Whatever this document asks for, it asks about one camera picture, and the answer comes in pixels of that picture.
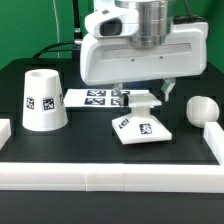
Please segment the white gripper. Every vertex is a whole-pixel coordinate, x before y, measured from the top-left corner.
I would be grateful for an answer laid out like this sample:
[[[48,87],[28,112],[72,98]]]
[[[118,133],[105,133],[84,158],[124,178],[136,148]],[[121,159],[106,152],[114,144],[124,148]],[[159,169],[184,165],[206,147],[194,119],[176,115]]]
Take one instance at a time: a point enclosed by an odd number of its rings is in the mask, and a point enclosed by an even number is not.
[[[199,75],[206,68],[206,22],[167,30],[163,19],[142,20],[135,9],[112,7],[88,15],[85,26],[81,78],[89,86],[112,84],[120,99],[120,83],[165,79],[161,90],[168,101],[174,77]]]

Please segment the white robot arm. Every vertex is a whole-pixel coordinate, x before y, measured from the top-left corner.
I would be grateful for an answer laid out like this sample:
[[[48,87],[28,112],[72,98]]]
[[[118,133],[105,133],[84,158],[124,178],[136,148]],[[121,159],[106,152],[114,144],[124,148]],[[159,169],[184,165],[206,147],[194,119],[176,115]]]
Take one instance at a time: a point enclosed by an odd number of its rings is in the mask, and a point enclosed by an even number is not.
[[[176,24],[175,0],[95,0],[85,18],[80,73],[89,86],[200,75],[207,64],[208,24]]]

